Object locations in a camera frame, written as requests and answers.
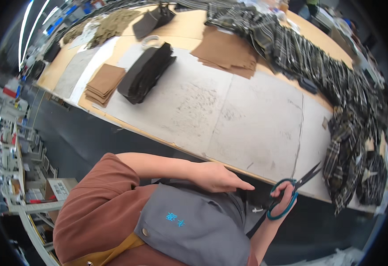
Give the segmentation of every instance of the worker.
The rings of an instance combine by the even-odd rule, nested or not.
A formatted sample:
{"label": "worker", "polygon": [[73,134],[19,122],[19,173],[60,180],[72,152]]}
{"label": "worker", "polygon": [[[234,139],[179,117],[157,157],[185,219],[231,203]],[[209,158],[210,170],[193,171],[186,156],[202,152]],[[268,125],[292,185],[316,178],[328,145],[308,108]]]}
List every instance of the worker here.
{"label": "worker", "polygon": [[[139,186],[152,178],[164,179]],[[237,189],[255,188],[221,163],[107,153],[69,193],[53,246],[63,266],[258,266],[287,214],[249,239]],[[293,189],[283,182],[272,192],[284,193],[272,217]]]}

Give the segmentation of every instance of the apron strap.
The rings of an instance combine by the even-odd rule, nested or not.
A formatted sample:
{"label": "apron strap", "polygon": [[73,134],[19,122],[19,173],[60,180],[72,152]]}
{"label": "apron strap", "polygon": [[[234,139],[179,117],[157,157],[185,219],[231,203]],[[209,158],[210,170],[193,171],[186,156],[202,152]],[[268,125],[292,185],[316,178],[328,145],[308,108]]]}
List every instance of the apron strap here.
{"label": "apron strap", "polygon": [[105,266],[127,249],[136,248],[145,244],[134,232],[132,232],[120,245],[107,251],[87,254],[81,258],[64,263],[63,266]]}

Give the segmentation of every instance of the metal snap button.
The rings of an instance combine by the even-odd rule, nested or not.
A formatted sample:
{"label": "metal snap button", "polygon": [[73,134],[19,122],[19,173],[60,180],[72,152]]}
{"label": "metal snap button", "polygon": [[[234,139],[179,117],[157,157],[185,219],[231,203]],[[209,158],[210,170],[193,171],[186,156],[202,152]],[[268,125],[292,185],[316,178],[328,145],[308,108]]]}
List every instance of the metal snap button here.
{"label": "metal snap button", "polygon": [[146,237],[149,237],[149,236],[150,236],[150,232],[148,232],[148,230],[145,229],[145,228],[142,229],[142,233],[143,233],[144,236],[146,236]]}

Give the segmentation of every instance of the cardboard box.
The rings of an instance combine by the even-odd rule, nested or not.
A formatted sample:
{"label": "cardboard box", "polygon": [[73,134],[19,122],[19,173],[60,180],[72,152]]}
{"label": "cardboard box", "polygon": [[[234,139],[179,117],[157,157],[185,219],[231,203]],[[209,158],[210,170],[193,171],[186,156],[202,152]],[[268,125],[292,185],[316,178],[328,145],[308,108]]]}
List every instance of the cardboard box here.
{"label": "cardboard box", "polygon": [[[49,199],[53,195],[57,200],[66,200],[70,190],[74,188],[79,182],[75,178],[48,178],[45,187],[45,199]],[[53,223],[57,220],[59,211],[48,212]]]}

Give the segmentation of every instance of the factory floor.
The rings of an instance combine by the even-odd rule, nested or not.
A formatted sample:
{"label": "factory floor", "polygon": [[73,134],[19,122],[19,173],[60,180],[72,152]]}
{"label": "factory floor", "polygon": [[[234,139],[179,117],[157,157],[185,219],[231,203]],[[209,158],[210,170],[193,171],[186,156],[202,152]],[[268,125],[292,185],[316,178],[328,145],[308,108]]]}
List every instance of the factory floor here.
{"label": "factory floor", "polygon": [[[200,161],[79,108],[67,110],[45,97],[41,98],[41,95],[42,90],[37,92],[37,88],[26,86],[22,98],[32,104],[31,117],[39,106],[34,128],[48,149],[51,165],[59,169],[59,178],[80,181],[106,152],[143,152]],[[256,187],[256,197],[268,197],[271,185],[239,176]],[[363,250],[377,218],[351,209],[345,209],[335,217],[333,205],[299,196],[298,203],[280,227],[264,260],[267,265],[284,265],[328,256],[335,253],[336,248],[352,246]]]}

